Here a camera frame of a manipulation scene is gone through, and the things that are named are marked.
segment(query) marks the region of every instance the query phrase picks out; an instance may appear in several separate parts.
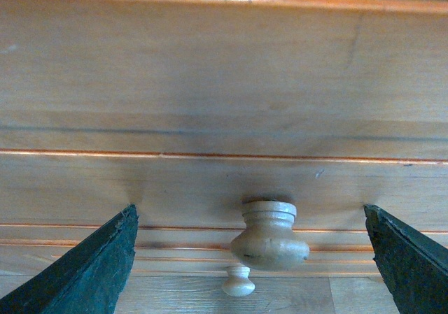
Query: wooden surface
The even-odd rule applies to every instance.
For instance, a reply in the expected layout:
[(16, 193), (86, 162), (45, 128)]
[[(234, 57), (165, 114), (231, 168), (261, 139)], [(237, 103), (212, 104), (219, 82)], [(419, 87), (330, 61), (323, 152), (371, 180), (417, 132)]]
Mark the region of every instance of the wooden surface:
[(111, 0), (0, 9), (3, 148), (446, 157), (446, 15)]
[(380, 280), (330, 278), (336, 314), (398, 314), (392, 295)]
[[(0, 297), (26, 276), (0, 276)], [(225, 278), (131, 276), (116, 313), (398, 313), (383, 282), (369, 278), (251, 278), (245, 298), (221, 290)]]
[(297, 206), (296, 277), (379, 275), (366, 203), (447, 246), (447, 14), (0, 0), (0, 274), (37, 274), (128, 203), (136, 276), (222, 276), (253, 197)]

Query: wood grain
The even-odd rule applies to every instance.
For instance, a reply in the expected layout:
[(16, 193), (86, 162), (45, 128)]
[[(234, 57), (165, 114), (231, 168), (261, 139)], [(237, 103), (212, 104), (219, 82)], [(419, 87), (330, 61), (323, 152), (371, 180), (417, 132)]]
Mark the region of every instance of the wood grain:
[[(0, 297), (29, 278), (0, 276)], [(224, 278), (131, 276), (116, 313), (398, 313), (385, 284), (369, 278), (251, 279), (255, 292), (236, 299), (221, 291)]]
[(296, 229), (363, 230), (363, 204), (377, 204), (419, 231), (448, 230), (445, 165), (10, 155), (0, 164), (1, 223), (101, 225), (134, 203), (141, 226), (243, 229), (241, 201), (268, 197), (296, 204)]
[(0, 9), (3, 148), (447, 154), (444, 15), (109, 0)]
[(369, 278), (331, 278), (336, 314), (398, 314), (387, 286)]
[[(0, 276), (0, 297), (27, 279)], [(115, 313), (335, 313), (327, 278), (253, 278), (255, 292), (245, 298), (232, 298), (224, 293), (221, 290), (224, 280), (131, 276)]]

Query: wooden knob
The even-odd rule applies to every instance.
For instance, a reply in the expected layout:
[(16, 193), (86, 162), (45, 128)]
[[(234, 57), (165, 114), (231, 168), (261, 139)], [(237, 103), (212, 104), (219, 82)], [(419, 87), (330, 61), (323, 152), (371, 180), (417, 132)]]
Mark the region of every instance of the wooden knob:
[(297, 209), (280, 201), (254, 201), (243, 205), (244, 230), (230, 244), (245, 266), (266, 271), (296, 269), (308, 258), (309, 247), (293, 232)]
[(226, 268), (229, 278), (223, 284), (223, 291), (232, 297), (245, 297), (252, 293), (255, 285), (249, 280), (251, 269), (247, 266), (229, 266)]

